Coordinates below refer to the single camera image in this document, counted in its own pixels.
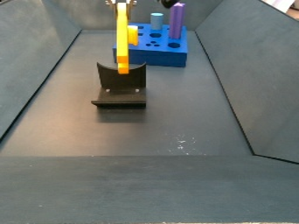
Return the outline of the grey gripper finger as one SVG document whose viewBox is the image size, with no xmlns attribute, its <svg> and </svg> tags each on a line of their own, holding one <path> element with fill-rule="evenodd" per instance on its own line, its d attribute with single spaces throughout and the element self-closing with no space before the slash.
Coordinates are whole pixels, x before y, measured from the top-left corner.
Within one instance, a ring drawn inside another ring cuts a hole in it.
<svg viewBox="0 0 299 224">
<path fill-rule="evenodd" d="M 136 6 L 136 0 L 106 0 L 106 4 L 115 10 L 131 10 Z"/>
</svg>

